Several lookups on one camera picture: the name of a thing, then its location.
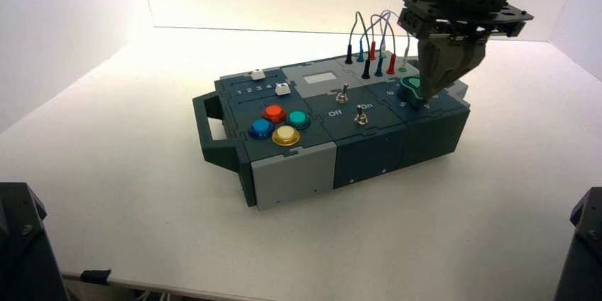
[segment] wire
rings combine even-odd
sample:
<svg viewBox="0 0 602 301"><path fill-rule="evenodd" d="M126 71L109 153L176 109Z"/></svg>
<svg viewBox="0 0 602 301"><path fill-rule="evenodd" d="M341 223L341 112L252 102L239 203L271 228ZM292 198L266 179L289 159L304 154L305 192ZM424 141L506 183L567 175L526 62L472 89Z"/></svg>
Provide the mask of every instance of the wire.
<svg viewBox="0 0 602 301"><path fill-rule="evenodd" d="M389 26L389 29L391 29L391 35L393 36L393 53L397 53L397 46L395 44L395 32L393 32L393 28L391 28L391 24L389 23L389 20L385 20L385 18L382 15L377 15L377 14L373 14L372 16L370 16L370 22L372 22L372 18L374 17L378 17L379 21L385 21L386 22L386 26Z"/></svg>
<svg viewBox="0 0 602 301"><path fill-rule="evenodd" d="M151 292L149 290L143 292L142 294L140 294L140 296L138 296L138 298L136 299L136 301L146 300L146 298L150 295L150 293Z"/></svg>
<svg viewBox="0 0 602 301"><path fill-rule="evenodd" d="M393 12L391 10L383 10L383 12L381 12L381 15L383 15L384 13L390 13L390 14L394 15L395 17L397 17L398 20L400 19L399 15L397 15L395 12ZM407 38L407 43L405 46L405 51L403 53L403 66L405 66L405 63L407 60L407 54L410 52L410 33L408 33L408 31L405 31L405 36Z"/></svg>
<svg viewBox="0 0 602 301"><path fill-rule="evenodd" d="M363 17L361 15L361 12L359 12L359 11L356 11L356 20L354 22L354 26L351 27L351 32L349 33L349 44L351 45L351 37L354 34L354 30L356 28L358 16L359 16L359 19L361 21L361 26L363 26L363 35L366 37L366 44L368 45L368 49L370 49L370 43L369 43L369 39L368 39L368 29L366 29L366 24L363 22Z"/></svg>

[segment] red probe plug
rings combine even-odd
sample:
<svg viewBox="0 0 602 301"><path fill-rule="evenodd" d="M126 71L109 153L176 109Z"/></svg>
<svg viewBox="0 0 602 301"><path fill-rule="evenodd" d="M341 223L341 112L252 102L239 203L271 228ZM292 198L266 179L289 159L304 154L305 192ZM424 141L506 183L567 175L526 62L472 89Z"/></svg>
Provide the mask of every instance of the red probe plug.
<svg viewBox="0 0 602 301"><path fill-rule="evenodd" d="M376 42L372 41L372 46L370 47L370 61L376 61Z"/></svg>
<svg viewBox="0 0 602 301"><path fill-rule="evenodd" d="M395 54L391 55L391 60L389 61L389 68L387 69L387 74L389 74L389 75L395 74L395 58L396 57L397 57L397 55L395 55Z"/></svg>

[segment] gray wire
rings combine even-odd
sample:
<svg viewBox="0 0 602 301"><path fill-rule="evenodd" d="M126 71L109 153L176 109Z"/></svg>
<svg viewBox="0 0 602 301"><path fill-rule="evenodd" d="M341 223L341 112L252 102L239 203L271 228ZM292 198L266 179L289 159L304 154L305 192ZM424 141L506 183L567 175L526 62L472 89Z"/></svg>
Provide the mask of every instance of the gray wire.
<svg viewBox="0 0 602 301"><path fill-rule="evenodd" d="M389 12L391 14L393 14L395 17L397 17L397 19L399 19L399 15L397 15L395 12L391 11L391 10L383 10L383 12L381 12L381 15L385 12ZM408 33L408 31L405 31L405 36L407 37L407 45L405 46L405 52L403 53L403 65L405 66L406 60L407 60L407 54L410 52L410 33Z"/></svg>
<svg viewBox="0 0 602 301"><path fill-rule="evenodd" d="M145 291L142 294L140 294L140 296L138 296L138 298L136 299L136 301L143 301L146 300L146 298L150 295L150 291Z"/></svg>

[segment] gray panel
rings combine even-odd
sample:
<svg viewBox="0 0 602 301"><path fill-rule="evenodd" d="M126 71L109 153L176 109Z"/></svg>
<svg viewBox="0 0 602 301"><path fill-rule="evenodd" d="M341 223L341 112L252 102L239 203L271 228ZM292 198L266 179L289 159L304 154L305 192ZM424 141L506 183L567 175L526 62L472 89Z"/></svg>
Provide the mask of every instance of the gray panel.
<svg viewBox="0 0 602 301"><path fill-rule="evenodd" d="M447 87L445 90L447 90L447 94L449 94L450 97L453 97L454 99L458 100L458 102L460 102L464 106L470 107L470 104L468 102L464 101L466 92L469 90L469 86L466 83L464 83L460 80L457 80L456 82L451 84L451 86Z"/></svg>
<svg viewBox="0 0 602 301"><path fill-rule="evenodd" d="M336 145L295 148L298 153L253 161L257 208L269 209L333 188Z"/></svg>
<svg viewBox="0 0 602 301"><path fill-rule="evenodd" d="M302 65L283 67L281 70L289 81L295 82L295 89L302 98L327 94L332 90L341 89L343 84L346 83L349 85L349 88L360 87L362 85L355 78L353 72L345 70L336 60L308 62ZM309 84L303 78L324 72L332 72L336 76L336 79Z"/></svg>

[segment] screw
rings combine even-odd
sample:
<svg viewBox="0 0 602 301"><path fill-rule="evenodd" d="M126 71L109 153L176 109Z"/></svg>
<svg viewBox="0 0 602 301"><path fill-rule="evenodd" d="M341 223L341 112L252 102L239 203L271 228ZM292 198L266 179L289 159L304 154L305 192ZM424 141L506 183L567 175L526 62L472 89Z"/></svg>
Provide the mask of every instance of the screw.
<svg viewBox="0 0 602 301"><path fill-rule="evenodd" d="M596 242L600 241L600 234L596 231L596 230L588 230L587 234L589 235L589 237L591 239L593 239Z"/></svg>
<svg viewBox="0 0 602 301"><path fill-rule="evenodd" d="M27 236L29 235L29 233L33 230L33 226L27 224L24 225L23 228L21 228L21 235L22 236Z"/></svg>

